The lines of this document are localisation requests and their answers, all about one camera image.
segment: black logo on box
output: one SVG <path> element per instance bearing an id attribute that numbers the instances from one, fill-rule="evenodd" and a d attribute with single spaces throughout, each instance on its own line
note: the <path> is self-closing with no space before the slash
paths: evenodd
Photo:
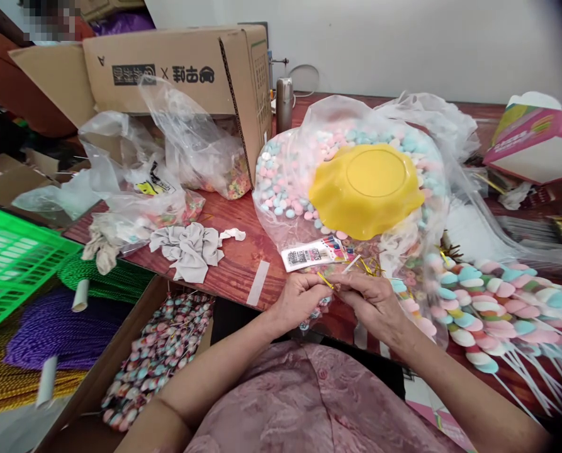
<path id="1" fill-rule="evenodd" d="M 142 74 L 155 76 L 155 65 L 114 65 L 113 84 L 116 86 L 138 85 Z M 145 85 L 155 85 L 155 79 L 144 81 Z"/>

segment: white wall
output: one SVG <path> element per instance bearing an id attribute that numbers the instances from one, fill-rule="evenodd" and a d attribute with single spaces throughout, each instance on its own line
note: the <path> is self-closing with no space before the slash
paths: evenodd
<path id="1" fill-rule="evenodd" d="M 310 63 L 318 91 L 500 103 L 562 102 L 562 22 L 551 0 L 146 0 L 158 28 L 268 21 L 275 59 Z M 275 66 L 274 77 L 283 74 Z M 294 73 L 311 90 L 308 70 Z"/>

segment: green plastic basket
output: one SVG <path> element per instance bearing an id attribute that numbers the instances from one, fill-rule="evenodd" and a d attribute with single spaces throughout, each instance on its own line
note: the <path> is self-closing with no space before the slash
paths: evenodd
<path id="1" fill-rule="evenodd" d="M 0 211 L 0 323 L 81 245 Z"/>

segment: gray fabric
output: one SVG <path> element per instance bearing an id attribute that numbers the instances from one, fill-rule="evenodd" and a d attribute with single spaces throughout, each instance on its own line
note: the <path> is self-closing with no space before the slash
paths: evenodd
<path id="1" fill-rule="evenodd" d="M 174 261 L 174 280 L 203 283 L 208 265 L 217 266 L 224 253 L 218 250 L 218 231 L 193 222 L 189 226 L 168 226 L 150 236 L 150 251 L 161 247 L 163 256 Z"/>

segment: yellow plastic bowl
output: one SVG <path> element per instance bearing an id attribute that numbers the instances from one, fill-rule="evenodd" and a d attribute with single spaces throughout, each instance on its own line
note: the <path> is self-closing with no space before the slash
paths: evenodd
<path id="1" fill-rule="evenodd" d="M 357 240 L 389 230 L 425 199 L 411 159 L 384 143 L 341 148 L 319 165 L 308 195 L 327 228 Z"/>

